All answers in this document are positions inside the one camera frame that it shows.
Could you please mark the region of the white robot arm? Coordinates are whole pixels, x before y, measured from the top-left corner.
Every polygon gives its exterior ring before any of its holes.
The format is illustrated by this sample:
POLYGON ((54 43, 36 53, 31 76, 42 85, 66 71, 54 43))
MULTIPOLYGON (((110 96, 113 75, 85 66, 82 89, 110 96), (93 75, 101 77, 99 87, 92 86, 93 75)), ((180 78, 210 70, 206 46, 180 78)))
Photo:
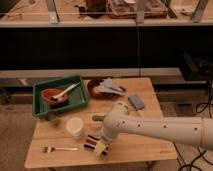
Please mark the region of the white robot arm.
POLYGON ((129 106, 117 101, 105 115, 94 115, 101 121, 100 140, 111 144, 120 133, 142 135, 213 151, 213 119, 189 117, 141 117, 129 114, 129 106))

